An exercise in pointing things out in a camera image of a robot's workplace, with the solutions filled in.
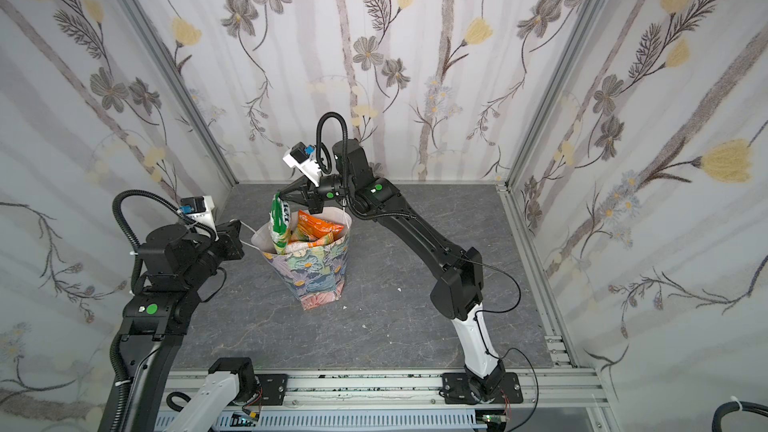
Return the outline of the green snack packet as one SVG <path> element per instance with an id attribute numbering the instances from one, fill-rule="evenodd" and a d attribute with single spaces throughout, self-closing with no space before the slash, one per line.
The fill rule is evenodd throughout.
<path id="1" fill-rule="evenodd" d="M 275 194 L 270 208 L 270 237 L 278 254 L 285 254 L 292 236 L 290 204 Z"/>

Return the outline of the small orange snack packet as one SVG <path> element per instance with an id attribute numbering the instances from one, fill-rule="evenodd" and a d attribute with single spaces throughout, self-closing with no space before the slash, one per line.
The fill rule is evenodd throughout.
<path id="1" fill-rule="evenodd" d="M 305 211 L 299 211 L 297 226 L 293 237 L 300 242 L 309 242 L 313 246 L 328 245 L 336 241 L 344 232 L 344 226 L 327 221 Z"/>

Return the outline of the floral white paper bag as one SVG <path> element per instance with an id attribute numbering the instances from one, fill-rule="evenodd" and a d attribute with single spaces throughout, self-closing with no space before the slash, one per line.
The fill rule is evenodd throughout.
<path id="1" fill-rule="evenodd" d="M 304 310 L 340 300 L 346 282 L 352 219 L 337 207 L 325 207 L 317 217 L 342 225 L 340 237 L 330 244 L 290 254 L 276 252 L 269 223 L 259 229 L 245 225 L 250 233 L 247 245 L 258 250 Z"/>

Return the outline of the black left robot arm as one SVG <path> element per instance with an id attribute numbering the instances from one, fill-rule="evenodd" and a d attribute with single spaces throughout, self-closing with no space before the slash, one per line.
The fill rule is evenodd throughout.
<path id="1" fill-rule="evenodd" d="M 122 210 L 132 197 L 154 201 L 177 220 L 139 240 Z M 149 191 L 118 193 L 112 212 L 134 257 L 132 297 L 109 349 L 114 381 L 99 425 L 102 431 L 151 431 L 176 355 L 197 307 L 201 287 L 222 263 L 244 257 L 242 224 L 232 219 L 209 225 L 198 216 L 204 199 L 187 197 L 176 205 Z"/>

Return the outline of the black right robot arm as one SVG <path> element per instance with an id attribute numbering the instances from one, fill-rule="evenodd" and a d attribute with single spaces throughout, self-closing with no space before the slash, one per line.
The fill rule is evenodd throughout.
<path id="1" fill-rule="evenodd" d="M 513 401 L 511 372 L 505 353 L 493 347 L 483 304 L 484 263 L 475 248 L 450 241 L 409 204 L 389 180 L 377 176 L 360 142 L 348 134 L 344 117 L 324 113 L 317 122 L 312 143 L 300 142 L 284 156 L 300 171 L 300 178 L 276 194 L 279 210 L 297 205 L 318 214 L 331 202 L 360 221 L 377 223 L 398 237 L 425 264 L 435 279 L 430 300 L 453 324 L 464 356 L 464 393 L 443 390 L 447 400 L 492 403 Z"/>

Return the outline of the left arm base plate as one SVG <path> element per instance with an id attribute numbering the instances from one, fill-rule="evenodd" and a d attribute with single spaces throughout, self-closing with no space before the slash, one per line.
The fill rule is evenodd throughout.
<path id="1" fill-rule="evenodd" d="M 261 406 L 282 406 L 287 392 L 287 374 L 256 375 L 259 391 L 256 404 Z"/>

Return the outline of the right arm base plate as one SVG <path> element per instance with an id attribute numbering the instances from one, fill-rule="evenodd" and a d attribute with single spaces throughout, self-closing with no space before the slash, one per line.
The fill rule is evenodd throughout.
<path id="1" fill-rule="evenodd" d="M 473 394 L 465 372 L 446 372 L 441 375 L 439 394 L 447 405 L 516 405 L 524 402 L 518 376 L 512 372 L 506 372 L 494 394 L 483 400 Z"/>

